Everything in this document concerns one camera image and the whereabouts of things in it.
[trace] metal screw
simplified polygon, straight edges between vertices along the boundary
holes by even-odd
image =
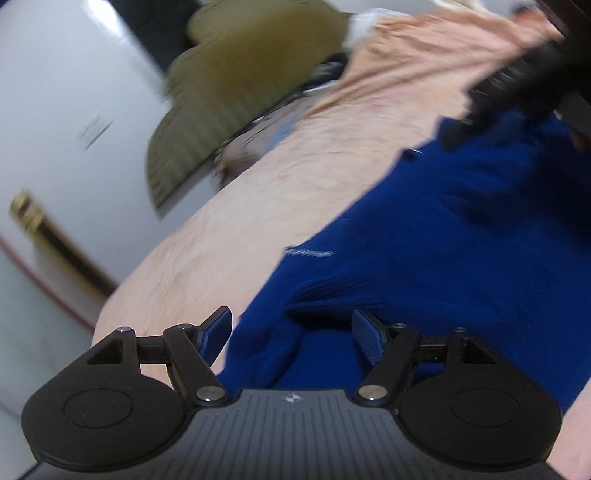
[[[358,393],[366,400],[381,400],[388,395],[388,390],[382,385],[364,385],[358,390]]]
[[[221,400],[226,394],[222,387],[216,385],[208,385],[197,390],[197,398],[203,401],[217,401]]]

